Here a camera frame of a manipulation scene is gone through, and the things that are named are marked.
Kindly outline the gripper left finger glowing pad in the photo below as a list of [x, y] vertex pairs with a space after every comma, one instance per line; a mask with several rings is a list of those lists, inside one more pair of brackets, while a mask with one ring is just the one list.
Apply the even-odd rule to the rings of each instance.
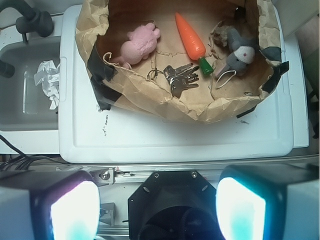
[[93, 240], [100, 194], [84, 170], [0, 173], [2, 240]]

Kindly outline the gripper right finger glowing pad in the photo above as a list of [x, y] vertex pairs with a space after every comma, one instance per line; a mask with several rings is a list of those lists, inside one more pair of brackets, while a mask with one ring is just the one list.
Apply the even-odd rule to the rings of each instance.
[[220, 175], [215, 206], [227, 240], [318, 240], [319, 166], [228, 165]]

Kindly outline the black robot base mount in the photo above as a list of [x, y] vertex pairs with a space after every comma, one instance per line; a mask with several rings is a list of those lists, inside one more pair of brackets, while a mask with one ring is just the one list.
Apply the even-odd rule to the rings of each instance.
[[216, 189], [196, 170], [155, 171], [128, 198], [131, 240], [216, 240]]

